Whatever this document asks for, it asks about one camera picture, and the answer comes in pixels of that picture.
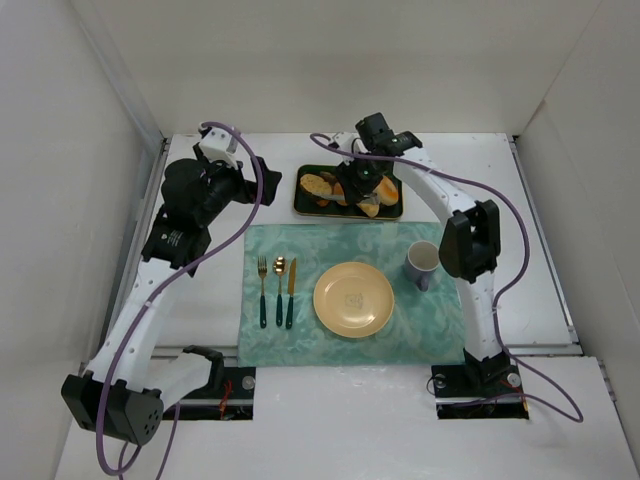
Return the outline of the stainless steel tongs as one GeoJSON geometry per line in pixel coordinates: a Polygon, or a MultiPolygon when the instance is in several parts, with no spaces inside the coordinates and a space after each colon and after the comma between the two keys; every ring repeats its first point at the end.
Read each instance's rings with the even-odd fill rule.
{"type": "MultiPolygon", "coordinates": [[[[323,195],[322,199],[323,200],[327,200],[327,201],[333,201],[336,202],[336,196],[333,194],[333,185],[338,182],[337,178],[335,175],[333,175],[332,173],[328,172],[328,171],[321,171],[319,173],[319,176],[325,180],[330,186],[331,186],[331,190],[332,192],[328,195],[323,195]]],[[[367,201],[367,202],[371,202],[371,203],[377,203],[377,204],[381,204],[378,200],[378,197],[376,195],[376,193],[374,193],[371,198],[367,201]]]]}

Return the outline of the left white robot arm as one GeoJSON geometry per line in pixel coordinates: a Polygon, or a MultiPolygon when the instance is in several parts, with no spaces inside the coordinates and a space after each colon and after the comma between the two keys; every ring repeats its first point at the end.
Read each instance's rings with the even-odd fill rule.
{"type": "Polygon", "coordinates": [[[243,164],[228,152],[195,145],[194,157],[170,163],[161,184],[162,204],[141,252],[134,286],[96,356],[81,375],[70,375],[61,395],[78,425],[97,434],[146,445],[164,412],[198,389],[216,391],[224,380],[222,353],[191,345],[155,376],[149,363],[166,319],[170,295],[153,291],[180,270],[196,273],[195,261],[210,243],[209,226],[231,202],[273,203],[282,175],[255,160],[261,183],[244,178],[243,164]]]}

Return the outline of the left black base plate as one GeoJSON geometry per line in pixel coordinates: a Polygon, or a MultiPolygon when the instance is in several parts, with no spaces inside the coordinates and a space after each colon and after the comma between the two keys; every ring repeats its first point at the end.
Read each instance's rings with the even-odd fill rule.
{"type": "Polygon", "coordinates": [[[180,401],[183,421],[245,421],[253,419],[255,367],[226,367],[221,385],[205,386],[180,401]]]}

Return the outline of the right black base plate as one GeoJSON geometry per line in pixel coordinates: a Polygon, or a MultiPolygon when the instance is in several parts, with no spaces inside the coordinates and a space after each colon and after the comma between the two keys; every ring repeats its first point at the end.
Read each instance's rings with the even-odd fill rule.
{"type": "Polygon", "coordinates": [[[439,420],[529,419],[516,365],[480,386],[465,376],[463,365],[434,365],[431,385],[439,420]]]}

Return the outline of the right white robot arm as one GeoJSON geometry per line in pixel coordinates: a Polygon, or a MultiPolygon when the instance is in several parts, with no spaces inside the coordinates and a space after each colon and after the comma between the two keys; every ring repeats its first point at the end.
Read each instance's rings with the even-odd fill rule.
{"type": "Polygon", "coordinates": [[[374,197],[392,173],[435,213],[444,231],[439,261],[455,280],[465,320],[464,360],[432,369],[439,398],[487,397],[510,366],[496,332],[494,272],[501,253],[500,211],[493,200],[477,200],[462,190],[464,180],[440,171],[412,132],[394,132],[384,116],[360,120],[353,134],[327,143],[341,155],[336,175],[349,204],[374,197]]]}

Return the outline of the white orange-topped oval bun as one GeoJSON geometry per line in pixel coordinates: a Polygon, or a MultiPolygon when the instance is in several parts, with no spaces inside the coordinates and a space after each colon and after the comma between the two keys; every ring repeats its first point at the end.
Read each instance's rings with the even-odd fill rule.
{"type": "Polygon", "coordinates": [[[387,176],[383,176],[375,189],[379,202],[385,206],[394,206],[399,202],[399,191],[394,182],[387,176]]]}

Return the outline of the teal patterned placemat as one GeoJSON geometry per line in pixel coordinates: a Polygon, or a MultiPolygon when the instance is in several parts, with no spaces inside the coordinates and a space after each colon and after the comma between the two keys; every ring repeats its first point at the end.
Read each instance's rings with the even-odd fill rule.
{"type": "Polygon", "coordinates": [[[406,278],[403,263],[416,241],[440,242],[434,222],[254,225],[244,235],[244,271],[238,360],[243,366],[451,364],[463,358],[465,326],[454,281],[438,269],[427,292],[406,278]],[[278,279],[265,279],[267,327],[260,328],[257,261],[297,259],[292,329],[276,325],[278,279]],[[393,314],[374,335],[349,339],[316,316],[313,291],[320,276],[343,262],[380,270],[395,296],[393,314]]]}

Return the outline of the round orange sugared bun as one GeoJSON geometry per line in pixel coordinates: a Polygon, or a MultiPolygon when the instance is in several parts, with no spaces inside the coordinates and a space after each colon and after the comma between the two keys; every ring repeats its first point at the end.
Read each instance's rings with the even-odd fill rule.
{"type": "Polygon", "coordinates": [[[336,202],[339,205],[342,205],[342,206],[346,206],[347,205],[347,203],[345,201],[345,197],[344,197],[343,188],[342,188],[342,186],[341,186],[341,184],[339,182],[336,182],[333,185],[333,194],[336,196],[336,202]]]}

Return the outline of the grey-blue mug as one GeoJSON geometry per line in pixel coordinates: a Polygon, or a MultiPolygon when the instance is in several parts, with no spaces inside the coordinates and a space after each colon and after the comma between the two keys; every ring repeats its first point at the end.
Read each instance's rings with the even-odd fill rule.
{"type": "Polygon", "coordinates": [[[410,245],[404,262],[406,278],[421,292],[427,292],[440,266],[439,249],[428,241],[410,245]]]}

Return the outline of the cream yellow plate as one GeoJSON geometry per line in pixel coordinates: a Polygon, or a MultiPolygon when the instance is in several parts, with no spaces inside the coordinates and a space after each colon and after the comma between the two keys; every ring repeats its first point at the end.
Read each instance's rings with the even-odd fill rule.
{"type": "Polygon", "coordinates": [[[382,330],[394,306],[389,280],[377,268],[361,262],[332,266],[320,276],[313,293],[319,321],[332,333],[349,339],[382,330]]]}

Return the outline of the dark green gold-rimmed tray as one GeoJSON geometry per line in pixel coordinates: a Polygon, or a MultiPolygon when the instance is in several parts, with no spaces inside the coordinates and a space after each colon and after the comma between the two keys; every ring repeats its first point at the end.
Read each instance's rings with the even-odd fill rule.
{"type": "Polygon", "coordinates": [[[319,207],[307,197],[299,186],[299,180],[304,174],[319,175],[321,171],[328,171],[334,175],[335,166],[330,165],[303,165],[298,169],[294,193],[294,211],[303,216],[343,217],[350,219],[380,219],[385,221],[397,220],[404,211],[402,183],[393,175],[389,177],[399,191],[399,202],[394,206],[380,204],[379,214],[375,218],[369,218],[356,205],[341,206],[337,202],[330,201],[326,207],[319,207]]]}

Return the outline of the long yellow filled bread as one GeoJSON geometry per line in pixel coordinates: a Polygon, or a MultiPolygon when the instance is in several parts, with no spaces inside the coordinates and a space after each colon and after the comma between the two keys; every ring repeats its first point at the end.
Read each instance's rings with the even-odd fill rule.
{"type": "Polygon", "coordinates": [[[380,211],[380,205],[377,203],[360,202],[357,203],[356,206],[369,218],[375,218],[380,211]]]}

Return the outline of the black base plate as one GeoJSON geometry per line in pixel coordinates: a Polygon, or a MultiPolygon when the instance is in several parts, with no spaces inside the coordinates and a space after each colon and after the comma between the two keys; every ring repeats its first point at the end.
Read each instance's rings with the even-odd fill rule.
{"type": "Polygon", "coordinates": [[[183,421],[245,421],[253,419],[255,367],[226,367],[221,385],[205,386],[180,401],[183,421]]]}
{"type": "Polygon", "coordinates": [[[529,419],[516,365],[480,386],[465,376],[463,365],[434,365],[431,385],[439,420],[529,419]]]}

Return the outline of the sliced brown bread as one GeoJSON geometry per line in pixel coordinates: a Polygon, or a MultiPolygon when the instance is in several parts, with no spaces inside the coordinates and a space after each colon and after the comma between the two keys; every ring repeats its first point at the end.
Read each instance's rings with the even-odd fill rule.
{"type": "Polygon", "coordinates": [[[326,207],[330,200],[327,196],[333,193],[332,185],[323,177],[314,174],[304,174],[299,180],[302,192],[319,207],[326,207]]]}

